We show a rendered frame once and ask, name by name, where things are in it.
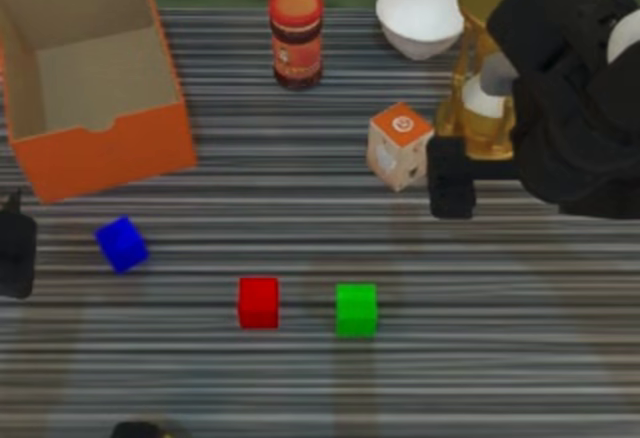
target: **gray wooden surface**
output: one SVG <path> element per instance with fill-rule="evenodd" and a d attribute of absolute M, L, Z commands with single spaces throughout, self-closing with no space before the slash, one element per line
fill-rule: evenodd
<path fill-rule="evenodd" d="M 368 11 L 329 11 L 326 77 L 271 78 L 257 11 L 165 12 L 200 166 L 63 204 L 26 303 L 0 301 L 0 438 L 636 437 L 640 227 L 561 217 L 516 182 L 473 222 L 429 216 L 364 163 L 368 120 L 431 116 L 454 54 L 407 63 Z M 24 184 L 2 129 L 0 183 Z M 114 276 L 92 238 L 129 214 L 151 261 Z M 276 275 L 282 326 L 242 332 L 238 277 Z M 379 286 L 370 342 L 333 336 L 333 289 Z"/>

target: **red jar lid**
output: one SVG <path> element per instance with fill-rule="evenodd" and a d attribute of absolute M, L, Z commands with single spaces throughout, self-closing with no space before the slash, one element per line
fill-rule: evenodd
<path fill-rule="evenodd" d="M 282 26 L 302 27 L 314 24 L 322 17 L 322 0 L 269 0 L 269 14 Z"/>

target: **gold object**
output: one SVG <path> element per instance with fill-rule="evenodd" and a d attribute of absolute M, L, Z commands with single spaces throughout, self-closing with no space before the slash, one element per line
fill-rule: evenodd
<path fill-rule="evenodd" d="M 504 101 L 502 118 L 490 118 L 465 108 L 462 90 L 469 73 L 477 75 L 487 56 L 499 51 L 487 32 L 487 20 L 502 0 L 458 0 L 464 17 L 460 56 L 453 72 L 451 95 L 436 114 L 436 133 L 464 136 L 467 154 L 477 160 L 509 160 L 513 156 L 510 131 L 515 125 L 513 99 Z"/>

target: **red cube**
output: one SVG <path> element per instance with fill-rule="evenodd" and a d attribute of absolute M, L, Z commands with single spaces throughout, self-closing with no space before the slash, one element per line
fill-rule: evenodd
<path fill-rule="evenodd" d="M 278 328 L 279 306 L 277 278 L 240 278 L 238 322 L 242 328 Z"/>

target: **green cube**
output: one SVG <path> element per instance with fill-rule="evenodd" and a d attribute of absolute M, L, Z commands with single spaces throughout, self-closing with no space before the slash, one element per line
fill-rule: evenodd
<path fill-rule="evenodd" d="M 376 334 L 378 300 L 376 285 L 354 283 L 336 286 L 336 334 L 367 338 Z"/>

